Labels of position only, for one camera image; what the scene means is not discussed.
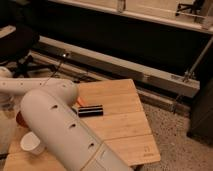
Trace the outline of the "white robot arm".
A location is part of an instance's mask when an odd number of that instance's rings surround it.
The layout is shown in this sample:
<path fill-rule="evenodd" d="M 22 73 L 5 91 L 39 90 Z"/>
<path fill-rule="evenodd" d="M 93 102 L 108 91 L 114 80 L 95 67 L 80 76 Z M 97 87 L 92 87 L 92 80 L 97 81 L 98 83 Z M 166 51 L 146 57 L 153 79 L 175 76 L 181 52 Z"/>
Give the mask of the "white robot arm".
<path fill-rule="evenodd" d="M 133 171 L 73 112 L 78 87 L 71 80 L 14 78 L 0 66 L 0 93 L 22 97 L 24 121 L 67 171 Z"/>

